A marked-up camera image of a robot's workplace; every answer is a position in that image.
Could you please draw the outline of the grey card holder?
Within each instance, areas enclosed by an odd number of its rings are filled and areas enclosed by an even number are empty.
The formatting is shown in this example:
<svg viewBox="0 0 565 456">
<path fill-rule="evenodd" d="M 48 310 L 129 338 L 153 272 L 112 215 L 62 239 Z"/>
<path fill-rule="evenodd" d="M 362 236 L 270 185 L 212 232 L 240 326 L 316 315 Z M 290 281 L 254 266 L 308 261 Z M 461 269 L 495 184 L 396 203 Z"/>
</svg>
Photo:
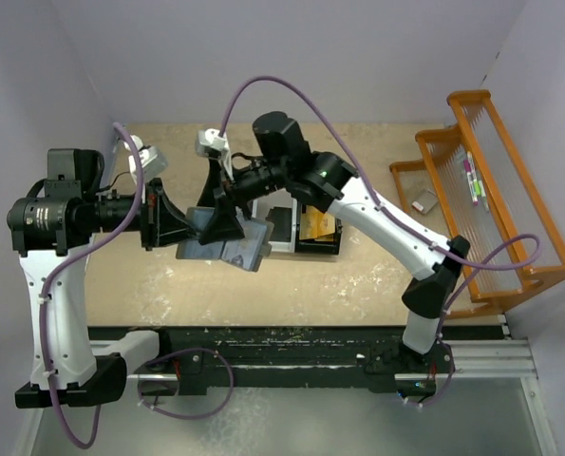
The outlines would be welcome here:
<svg viewBox="0 0 565 456">
<path fill-rule="evenodd" d="M 244 238 L 218 241 L 200 245 L 195 239 L 181 242 L 176 250 L 176 259 L 221 260 L 231 266 L 248 272 L 257 272 L 261 261 L 271 251 L 273 224 L 269 221 L 237 217 L 243 229 Z"/>
</svg>

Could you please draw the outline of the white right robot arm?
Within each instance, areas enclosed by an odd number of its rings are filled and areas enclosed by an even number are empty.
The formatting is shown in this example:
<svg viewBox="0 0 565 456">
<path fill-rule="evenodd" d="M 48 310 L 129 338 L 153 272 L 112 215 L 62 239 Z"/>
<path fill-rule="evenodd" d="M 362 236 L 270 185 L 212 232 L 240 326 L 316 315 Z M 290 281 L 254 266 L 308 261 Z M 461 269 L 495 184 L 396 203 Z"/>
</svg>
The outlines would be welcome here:
<svg viewBox="0 0 565 456">
<path fill-rule="evenodd" d="M 402 295 L 408 318 L 400 357 L 408 370 L 423 371 L 434 360 L 432 347 L 443 306 L 455 289 L 469 242 L 428 231 L 368 187 L 355 166 L 331 152 L 312 151 L 298 122 L 285 113 L 261 115 L 253 123 L 253 133 L 261 154 L 252 164 L 236 169 L 224 133 L 213 128 L 198 132 L 196 152 L 211 162 L 198 203 L 214 210 L 199 242 L 245 238 L 249 203 L 278 190 L 352 225 L 412 276 Z"/>
</svg>

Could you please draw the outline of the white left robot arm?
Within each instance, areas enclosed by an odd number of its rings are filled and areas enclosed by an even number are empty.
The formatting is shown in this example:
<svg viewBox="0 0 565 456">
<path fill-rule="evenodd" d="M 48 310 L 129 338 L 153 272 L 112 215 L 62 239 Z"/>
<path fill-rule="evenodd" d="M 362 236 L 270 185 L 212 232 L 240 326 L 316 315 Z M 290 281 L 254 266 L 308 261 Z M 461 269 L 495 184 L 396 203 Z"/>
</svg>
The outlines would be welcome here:
<svg viewBox="0 0 565 456">
<path fill-rule="evenodd" d="M 167 159 L 154 146 L 139 152 L 142 185 L 121 195 L 102 186 L 104 156 L 96 150 L 50 149 L 47 176 L 16 201 L 7 216 L 12 249 L 28 285 L 33 330 L 29 381 L 14 394 L 19 409 L 92 407 L 115 402 L 129 374 L 145 365 L 170 368 L 174 354 L 160 330 L 128 331 L 104 349 L 92 348 L 85 311 L 85 267 L 97 233 L 137 232 L 147 251 L 194 238 L 196 228 L 166 196 L 160 173 Z"/>
</svg>

